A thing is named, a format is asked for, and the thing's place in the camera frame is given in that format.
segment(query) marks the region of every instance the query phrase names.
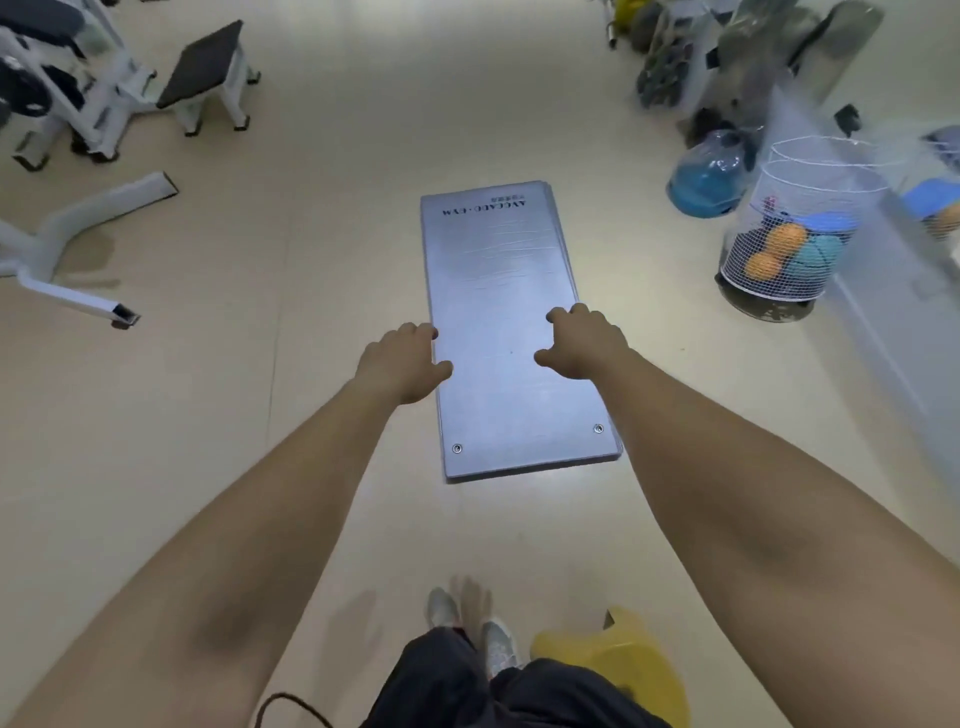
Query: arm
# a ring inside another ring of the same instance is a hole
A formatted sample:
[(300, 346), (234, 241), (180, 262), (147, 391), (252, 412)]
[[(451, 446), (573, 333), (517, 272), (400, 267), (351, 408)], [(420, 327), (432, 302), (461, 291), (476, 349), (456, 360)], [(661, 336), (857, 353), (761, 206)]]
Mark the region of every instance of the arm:
[(960, 725), (960, 571), (830, 468), (581, 303), (541, 366), (597, 387), (657, 523), (797, 728)]
[(213, 500), (107, 605), (10, 728), (239, 728), (250, 719), (399, 404), (429, 395), (428, 324), (364, 351), (357, 373)]

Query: person's left hand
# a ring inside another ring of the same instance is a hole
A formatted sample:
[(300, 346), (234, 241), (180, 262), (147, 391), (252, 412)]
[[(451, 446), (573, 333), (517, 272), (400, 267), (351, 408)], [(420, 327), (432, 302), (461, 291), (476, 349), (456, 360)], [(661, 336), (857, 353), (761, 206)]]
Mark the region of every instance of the person's left hand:
[(364, 349), (354, 380), (394, 405), (422, 400), (453, 374), (451, 362), (433, 363), (430, 342), (437, 335), (431, 324), (387, 331)]

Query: teal ball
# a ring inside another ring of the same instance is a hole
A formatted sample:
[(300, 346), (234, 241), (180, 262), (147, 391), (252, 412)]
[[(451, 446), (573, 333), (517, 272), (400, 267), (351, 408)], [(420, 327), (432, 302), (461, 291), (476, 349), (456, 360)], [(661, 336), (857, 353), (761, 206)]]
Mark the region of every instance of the teal ball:
[(793, 254), (783, 271), (798, 279), (823, 278), (833, 270), (843, 249), (844, 242), (836, 235), (814, 235)]

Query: gym floor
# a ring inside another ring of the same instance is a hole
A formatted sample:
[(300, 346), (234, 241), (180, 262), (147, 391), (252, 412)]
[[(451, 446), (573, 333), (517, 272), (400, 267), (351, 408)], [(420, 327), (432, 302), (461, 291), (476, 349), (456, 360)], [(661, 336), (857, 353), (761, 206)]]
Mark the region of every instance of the gym floor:
[[(663, 187), (683, 151), (632, 96), (583, 0), (192, 0), (116, 10), (169, 73), (243, 17), (264, 81), (235, 133), (215, 104), (183, 138), (136, 120), (120, 160), (63, 143), (0, 166), (0, 216), (32, 229), (93, 191), (166, 171), (178, 198), (91, 231), (59, 280), (143, 314), (128, 332), (0, 282), (0, 717), (187, 519), (352, 374), (364, 345), (428, 316), (423, 194), (543, 179), (583, 299), (667, 371), (819, 457), (960, 556), (956, 509), (828, 311), (770, 325), (718, 295), (724, 221)], [(639, 612), (695, 724), (786, 722), (704, 607), (616, 463), (443, 482), (433, 400), (397, 412), (273, 686), (356, 725), (429, 589), (454, 583), (525, 650), (542, 628)], [(303, 718), (277, 707), (272, 726)]]

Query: folded gym mat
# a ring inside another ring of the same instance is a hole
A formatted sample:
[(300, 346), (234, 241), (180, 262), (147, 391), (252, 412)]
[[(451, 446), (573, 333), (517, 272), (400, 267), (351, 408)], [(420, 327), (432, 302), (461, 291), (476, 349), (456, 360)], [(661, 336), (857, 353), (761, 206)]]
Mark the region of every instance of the folded gym mat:
[(444, 472), (464, 480), (609, 460), (621, 447), (593, 385), (538, 366), (544, 318), (576, 288), (550, 185), (525, 182), (420, 200), (437, 360)]

